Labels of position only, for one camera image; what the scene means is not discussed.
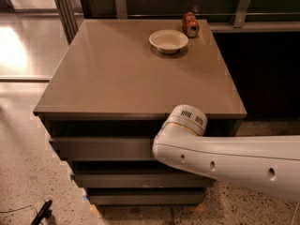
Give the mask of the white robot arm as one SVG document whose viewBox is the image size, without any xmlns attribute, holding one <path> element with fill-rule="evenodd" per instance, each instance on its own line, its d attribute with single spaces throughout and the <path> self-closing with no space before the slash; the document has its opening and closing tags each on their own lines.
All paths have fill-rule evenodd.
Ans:
<svg viewBox="0 0 300 225">
<path fill-rule="evenodd" d="M 300 202 L 300 136 L 206 137 L 205 114 L 175 107 L 154 139 L 161 163 Z"/>
</svg>

